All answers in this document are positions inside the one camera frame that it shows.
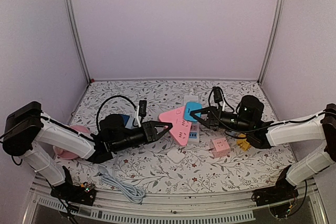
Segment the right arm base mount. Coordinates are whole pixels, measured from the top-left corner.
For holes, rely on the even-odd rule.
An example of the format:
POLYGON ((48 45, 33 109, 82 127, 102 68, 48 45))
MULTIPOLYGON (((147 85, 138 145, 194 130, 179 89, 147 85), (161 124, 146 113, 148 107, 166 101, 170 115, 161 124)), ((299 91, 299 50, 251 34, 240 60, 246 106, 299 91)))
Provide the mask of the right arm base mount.
POLYGON ((254 190, 251 200, 257 206, 264 206, 298 197, 299 193, 296 186, 286 180, 287 171, 290 167, 290 165, 287 166, 280 173, 274 186, 254 190))

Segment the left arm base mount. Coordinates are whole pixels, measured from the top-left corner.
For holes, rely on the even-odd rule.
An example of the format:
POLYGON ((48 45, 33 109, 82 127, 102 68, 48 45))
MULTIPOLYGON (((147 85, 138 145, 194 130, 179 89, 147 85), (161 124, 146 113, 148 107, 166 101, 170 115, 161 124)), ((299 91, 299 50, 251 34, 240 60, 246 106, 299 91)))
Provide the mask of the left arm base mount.
POLYGON ((62 168, 65 172, 65 181, 58 186, 52 186, 50 195, 66 202, 93 206, 97 194, 95 184, 84 182, 81 185, 74 185, 69 170, 65 166, 62 168))

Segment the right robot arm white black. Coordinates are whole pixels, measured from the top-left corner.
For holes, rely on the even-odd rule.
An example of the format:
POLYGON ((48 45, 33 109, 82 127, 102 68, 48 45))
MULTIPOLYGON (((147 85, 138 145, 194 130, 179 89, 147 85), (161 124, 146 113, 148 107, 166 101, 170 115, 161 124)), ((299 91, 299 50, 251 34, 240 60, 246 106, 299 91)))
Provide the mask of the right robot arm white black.
POLYGON ((271 196, 276 201, 291 194, 292 187, 335 164, 335 104, 313 115, 299 119, 264 122, 264 104, 253 95, 245 95, 236 113, 225 112, 222 106, 208 106, 193 110, 190 115, 210 130, 230 130, 242 133, 247 142, 257 149, 278 145, 321 140, 322 144, 302 160, 286 167, 279 176, 271 196))

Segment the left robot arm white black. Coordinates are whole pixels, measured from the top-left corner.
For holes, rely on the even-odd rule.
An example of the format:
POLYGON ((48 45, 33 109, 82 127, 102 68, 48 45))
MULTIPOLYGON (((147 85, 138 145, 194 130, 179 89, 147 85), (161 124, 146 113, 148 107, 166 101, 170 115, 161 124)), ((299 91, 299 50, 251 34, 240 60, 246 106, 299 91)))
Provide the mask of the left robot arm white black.
POLYGON ((78 195, 77 186, 68 181, 69 173, 55 163, 41 143, 101 164, 119 151, 160 140, 173 127, 172 123, 147 121, 128 129, 119 114, 107 116, 99 125, 103 128, 98 134, 87 135, 52 119, 42 111, 39 102, 33 101, 7 117, 1 135, 2 148, 9 156, 27 162, 67 200, 73 200, 78 195))

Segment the white cube socket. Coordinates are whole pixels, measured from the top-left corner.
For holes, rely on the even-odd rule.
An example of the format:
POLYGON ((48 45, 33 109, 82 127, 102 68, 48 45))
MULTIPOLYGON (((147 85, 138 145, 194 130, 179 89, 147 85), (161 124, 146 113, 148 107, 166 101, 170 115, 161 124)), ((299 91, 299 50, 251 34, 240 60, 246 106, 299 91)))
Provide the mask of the white cube socket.
POLYGON ((167 157, 174 164, 178 164, 185 158, 185 154, 183 154, 182 152, 180 152, 177 149, 173 149, 173 150, 170 150, 169 152, 167 152, 167 157))

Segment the white power strip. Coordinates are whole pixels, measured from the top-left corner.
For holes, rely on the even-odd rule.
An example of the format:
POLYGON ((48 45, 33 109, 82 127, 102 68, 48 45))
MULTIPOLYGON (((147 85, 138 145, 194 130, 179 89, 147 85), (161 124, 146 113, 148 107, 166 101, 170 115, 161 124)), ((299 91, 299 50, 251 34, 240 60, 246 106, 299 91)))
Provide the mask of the white power strip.
POLYGON ((192 109, 199 109, 199 98, 194 94, 194 90, 191 89, 189 94, 184 96, 183 104, 185 106, 184 109, 184 120, 191 122, 191 129, 189 133, 188 143, 189 144, 198 144, 200 139, 200 127, 199 123, 190 116, 190 112, 192 109))

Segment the pink triangular socket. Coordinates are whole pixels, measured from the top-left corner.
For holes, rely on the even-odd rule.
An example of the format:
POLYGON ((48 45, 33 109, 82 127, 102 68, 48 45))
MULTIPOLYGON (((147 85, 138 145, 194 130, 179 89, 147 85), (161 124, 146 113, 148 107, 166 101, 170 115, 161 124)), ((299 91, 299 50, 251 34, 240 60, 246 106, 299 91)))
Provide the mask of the pink triangular socket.
POLYGON ((184 119, 185 106, 159 114, 161 122, 170 122, 173 127, 169 130, 171 137, 180 146, 188 143, 192 122, 184 119))

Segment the cyan square adapter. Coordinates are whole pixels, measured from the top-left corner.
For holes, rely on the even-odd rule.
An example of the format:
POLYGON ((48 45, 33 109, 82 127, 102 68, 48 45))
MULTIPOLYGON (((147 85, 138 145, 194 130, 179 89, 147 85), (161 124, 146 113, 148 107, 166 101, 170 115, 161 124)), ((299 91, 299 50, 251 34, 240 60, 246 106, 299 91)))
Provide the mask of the cyan square adapter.
POLYGON ((202 105, 200 103, 194 101, 188 101, 185 105, 183 119, 192 123, 196 123, 197 119, 194 119, 191 116, 191 112, 200 109, 202 109, 202 105))

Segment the yellow cube socket plug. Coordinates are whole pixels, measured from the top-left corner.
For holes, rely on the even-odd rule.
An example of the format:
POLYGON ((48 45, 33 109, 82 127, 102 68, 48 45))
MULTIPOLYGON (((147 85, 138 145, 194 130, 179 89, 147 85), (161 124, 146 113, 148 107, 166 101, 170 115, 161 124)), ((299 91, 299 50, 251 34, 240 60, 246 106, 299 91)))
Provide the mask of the yellow cube socket plug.
POLYGON ((247 142, 245 134, 238 134, 236 144, 245 152, 250 149, 250 144, 247 142))

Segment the pink cube socket plug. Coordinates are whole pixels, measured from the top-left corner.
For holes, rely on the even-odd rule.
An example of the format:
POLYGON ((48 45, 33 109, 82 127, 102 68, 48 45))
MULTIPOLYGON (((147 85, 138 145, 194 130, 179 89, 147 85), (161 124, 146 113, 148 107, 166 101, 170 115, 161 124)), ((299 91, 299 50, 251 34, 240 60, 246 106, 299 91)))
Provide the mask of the pink cube socket plug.
POLYGON ((214 158, 220 158, 228 155, 230 152, 230 146, 225 137, 212 139, 210 141, 210 151, 214 158))

